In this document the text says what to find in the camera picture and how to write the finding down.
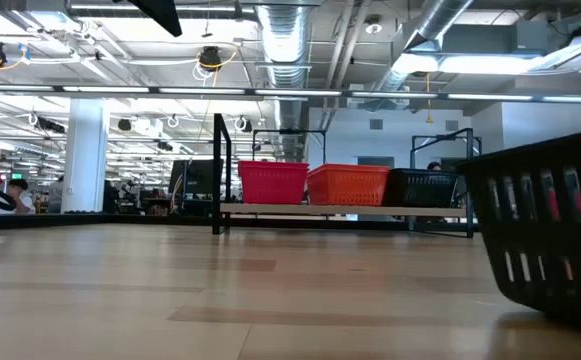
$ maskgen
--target column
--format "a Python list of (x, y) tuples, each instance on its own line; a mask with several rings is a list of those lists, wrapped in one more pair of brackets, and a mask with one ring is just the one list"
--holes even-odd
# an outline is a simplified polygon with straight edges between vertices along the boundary
[(72, 99), (61, 212), (101, 211), (110, 116), (103, 99)]

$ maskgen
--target basket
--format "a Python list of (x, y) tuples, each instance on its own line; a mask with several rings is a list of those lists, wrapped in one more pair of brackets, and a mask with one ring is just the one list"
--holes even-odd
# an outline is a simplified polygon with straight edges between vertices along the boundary
[(581, 325), (581, 134), (459, 165), (509, 299)]
[(383, 206), (448, 208), (457, 174), (434, 170), (393, 169), (388, 175)]
[(308, 173), (310, 203), (381, 206), (388, 171), (382, 166), (323, 165)]
[(240, 161), (243, 202), (298, 205), (307, 174), (308, 164)]

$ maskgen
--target red basket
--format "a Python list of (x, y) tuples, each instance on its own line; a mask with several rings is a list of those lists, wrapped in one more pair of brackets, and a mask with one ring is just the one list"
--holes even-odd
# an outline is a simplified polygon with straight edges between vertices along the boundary
[(308, 164), (240, 161), (243, 202), (298, 205), (307, 174)]
[(308, 173), (310, 203), (381, 206), (389, 171), (383, 166), (323, 165)]

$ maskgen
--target black plastic basket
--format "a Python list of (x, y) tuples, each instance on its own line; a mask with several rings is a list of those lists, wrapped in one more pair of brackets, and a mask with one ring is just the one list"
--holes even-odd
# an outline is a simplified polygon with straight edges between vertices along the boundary
[(452, 172), (393, 169), (388, 175), (383, 206), (450, 207), (457, 174)]
[(459, 164), (509, 299), (581, 324), (581, 134)]

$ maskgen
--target white wall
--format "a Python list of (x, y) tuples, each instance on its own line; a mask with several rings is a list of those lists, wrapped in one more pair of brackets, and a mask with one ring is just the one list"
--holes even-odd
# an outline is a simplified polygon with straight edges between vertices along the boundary
[(490, 105), (472, 117), (474, 135), (483, 141), (483, 153), (503, 149), (503, 107), (501, 103)]
[[(446, 120), (459, 120), (459, 128), (470, 127), (470, 118), (461, 110), (434, 110), (434, 123), (426, 123), (427, 111), (378, 111), (369, 113), (358, 109), (337, 111), (327, 134), (327, 161), (330, 164), (357, 164), (359, 156), (394, 157), (395, 167), (410, 167), (412, 135), (446, 134)], [(370, 119), (383, 119), (383, 130), (370, 130)], [(310, 127), (317, 129), (321, 108), (310, 109)], [(322, 165), (322, 151), (314, 139), (308, 140), (310, 168)], [(465, 157), (462, 141), (444, 141), (417, 153), (417, 167), (425, 168), (430, 161), (441, 157)]]
[(581, 132), (581, 105), (503, 104), (505, 148)]

